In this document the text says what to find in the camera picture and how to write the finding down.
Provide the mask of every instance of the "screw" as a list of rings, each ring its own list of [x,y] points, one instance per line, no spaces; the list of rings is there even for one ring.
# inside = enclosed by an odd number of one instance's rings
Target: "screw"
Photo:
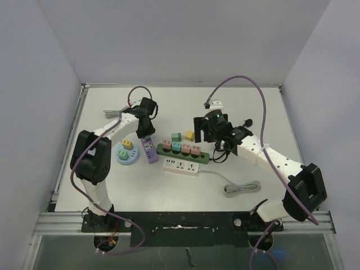
[[[127,227],[127,228],[130,228],[130,227],[131,227],[131,223],[130,223],[129,221],[131,221],[131,220],[128,219],[128,220],[126,220],[126,221],[124,222],[124,225],[125,225],[125,227]]]
[[[236,218],[236,219],[234,220],[234,224],[235,224],[236,227],[240,227],[240,226],[241,226],[241,219],[240,219],[240,218]]]

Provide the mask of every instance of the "teal block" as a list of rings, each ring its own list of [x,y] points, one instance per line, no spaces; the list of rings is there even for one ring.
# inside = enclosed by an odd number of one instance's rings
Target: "teal block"
[[[173,142],[180,142],[181,141],[181,133],[172,133],[171,140]]]
[[[127,160],[129,157],[128,153],[124,150],[119,150],[117,155],[120,159],[125,159],[125,160]]]
[[[173,142],[172,149],[173,149],[173,151],[180,152],[181,151],[181,143],[180,142]]]

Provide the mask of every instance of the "glass panel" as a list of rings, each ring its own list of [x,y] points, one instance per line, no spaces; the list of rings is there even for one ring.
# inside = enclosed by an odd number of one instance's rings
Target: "glass panel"
[[[129,247],[129,236],[120,238],[114,251]],[[144,247],[123,256],[95,255],[92,236],[43,236],[34,270],[148,269],[224,270],[249,269],[251,248],[233,246],[191,247],[191,262],[184,247]],[[280,269],[333,269],[323,235],[274,235],[271,253]],[[254,258],[253,269],[276,269],[264,254]]]

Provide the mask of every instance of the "black mounting plate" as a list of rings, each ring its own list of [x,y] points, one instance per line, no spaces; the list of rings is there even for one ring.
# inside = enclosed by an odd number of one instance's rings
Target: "black mounting plate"
[[[247,232],[263,232],[268,224],[256,214],[249,212],[115,212],[137,223],[146,234],[143,246],[213,246],[234,245],[247,247]],[[242,226],[234,224],[235,219],[242,221]],[[101,226],[90,226],[89,215],[83,219],[82,232],[109,232]],[[142,240],[142,234],[134,226],[125,227],[119,221],[118,232],[130,232],[130,246]]]

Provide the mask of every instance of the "green block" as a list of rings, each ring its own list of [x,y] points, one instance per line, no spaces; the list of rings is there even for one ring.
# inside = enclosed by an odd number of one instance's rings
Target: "green block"
[[[181,142],[181,133],[172,133],[171,140],[173,142]]]
[[[118,153],[117,153],[118,157],[120,159],[124,159],[124,160],[127,160],[129,158],[129,155],[126,151],[124,150],[119,150]]]
[[[193,156],[191,154],[184,154],[181,152],[173,152],[172,150],[166,150],[166,149],[164,150],[162,143],[159,143],[157,145],[156,152],[158,155],[161,155],[161,156],[168,156],[170,158],[182,159],[182,160],[197,162],[197,163],[201,163],[201,164],[207,164],[207,163],[209,163],[209,160],[210,160],[209,153],[200,152],[200,156]]]

